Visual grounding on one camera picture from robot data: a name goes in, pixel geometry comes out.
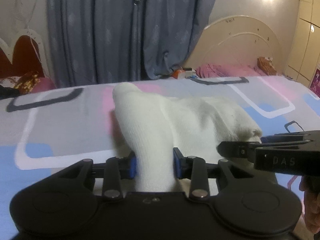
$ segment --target black cloth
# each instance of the black cloth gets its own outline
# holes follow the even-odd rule
[[[16,88],[6,88],[0,85],[0,100],[6,98],[15,98],[20,96],[20,92]]]

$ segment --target wall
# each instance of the wall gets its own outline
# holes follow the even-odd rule
[[[47,0],[37,0],[35,11],[28,25],[29,28],[36,31],[43,40],[48,64],[48,70],[44,71],[52,77],[52,63],[49,54],[50,48],[46,17],[46,1]],[[23,4],[22,10],[19,3],[17,8],[15,8],[15,0],[0,0],[0,38],[9,46],[12,44],[12,41],[19,30],[26,28],[24,21],[21,19],[23,16],[29,18],[35,0],[21,0],[21,2]]]
[[[286,66],[296,30],[299,0],[216,0],[209,23],[232,15],[247,15],[268,25],[282,47]]]

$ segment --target metal screw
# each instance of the metal screw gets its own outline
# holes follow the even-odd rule
[[[208,195],[208,192],[204,189],[195,189],[191,194],[198,198],[204,198]]]
[[[107,198],[116,198],[120,196],[120,192],[116,189],[106,190],[103,194]]]

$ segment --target blue curtain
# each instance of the blue curtain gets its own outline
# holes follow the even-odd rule
[[[157,79],[194,49],[215,0],[48,0],[59,87]]]

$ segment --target hand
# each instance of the hand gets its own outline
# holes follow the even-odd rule
[[[309,189],[305,177],[301,179],[299,190],[304,191],[306,227],[311,233],[316,234],[320,231],[320,194],[313,193]]]

